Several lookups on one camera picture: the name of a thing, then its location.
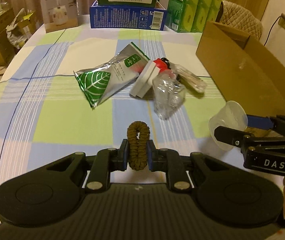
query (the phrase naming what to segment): red object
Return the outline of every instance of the red object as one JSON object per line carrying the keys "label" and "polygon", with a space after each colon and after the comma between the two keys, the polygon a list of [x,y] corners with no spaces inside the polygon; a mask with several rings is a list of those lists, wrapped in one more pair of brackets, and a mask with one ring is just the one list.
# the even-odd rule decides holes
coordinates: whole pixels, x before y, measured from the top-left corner
{"label": "red object", "polygon": [[154,62],[156,63],[156,67],[160,68],[159,73],[168,69],[167,64],[165,62],[163,62],[160,58],[157,58],[156,60],[154,60]]}

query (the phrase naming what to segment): brown hair tie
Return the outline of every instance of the brown hair tie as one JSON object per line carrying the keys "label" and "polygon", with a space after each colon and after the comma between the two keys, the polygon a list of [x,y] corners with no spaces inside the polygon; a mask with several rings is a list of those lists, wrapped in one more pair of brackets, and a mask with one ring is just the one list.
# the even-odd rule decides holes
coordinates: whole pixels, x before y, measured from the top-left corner
{"label": "brown hair tie", "polygon": [[146,143],[150,138],[150,130],[146,123],[133,122],[127,129],[129,141],[129,167],[135,171],[147,166]]}

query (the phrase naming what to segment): wall socket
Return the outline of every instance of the wall socket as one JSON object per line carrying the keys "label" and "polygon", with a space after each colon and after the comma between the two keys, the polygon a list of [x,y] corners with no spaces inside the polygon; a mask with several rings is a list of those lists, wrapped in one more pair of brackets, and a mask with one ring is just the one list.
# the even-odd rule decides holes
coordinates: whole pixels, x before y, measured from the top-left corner
{"label": "wall socket", "polygon": [[282,13],[279,18],[278,25],[285,29],[285,14]]}

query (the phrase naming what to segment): plastic cup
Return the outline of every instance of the plastic cup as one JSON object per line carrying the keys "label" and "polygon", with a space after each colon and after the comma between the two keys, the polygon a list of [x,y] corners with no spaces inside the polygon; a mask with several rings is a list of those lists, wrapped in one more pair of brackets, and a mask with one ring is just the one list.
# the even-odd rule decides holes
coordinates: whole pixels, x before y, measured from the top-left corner
{"label": "plastic cup", "polygon": [[216,140],[214,136],[215,129],[218,126],[225,126],[228,128],[244,131],[247,128],[247,125],[248,118],[241,105],[235,101],[228,101],[226,105],[216,115],[210,118],[209,131],[211,137],[219,146],[219,148],[225,151],[230,151],[231,149],[233,149],[232,145]]}

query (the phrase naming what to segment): plaid tablecloth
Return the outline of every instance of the plaid tablecloth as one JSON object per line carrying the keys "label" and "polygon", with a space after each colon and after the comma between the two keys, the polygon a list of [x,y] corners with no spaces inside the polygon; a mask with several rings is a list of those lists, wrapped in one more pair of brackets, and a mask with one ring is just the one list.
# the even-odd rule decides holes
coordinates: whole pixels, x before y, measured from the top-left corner
{"label": "plaid tablecloth", "polygon": [[[95,155],[119,147],[128,126],[144,121],[157,148],[181,155],[202,151],[242,167],[238,150],[220,150],[210,138],[208,120],[225,100],[196,57],[200,33],[91,29],[88,16],[77,28],[45,34],[42,26],[20,50],[0,83],[0,184],[76,151]],[[73,71],[107,62],[133,41],[152,60],[167,57],[203,76],[204,97],[187,95],[169,120],[154,113],[152,100],[129,96],[130,86],[91,110]],[[165,181],[162,172],[113,172],[113,182]]]}

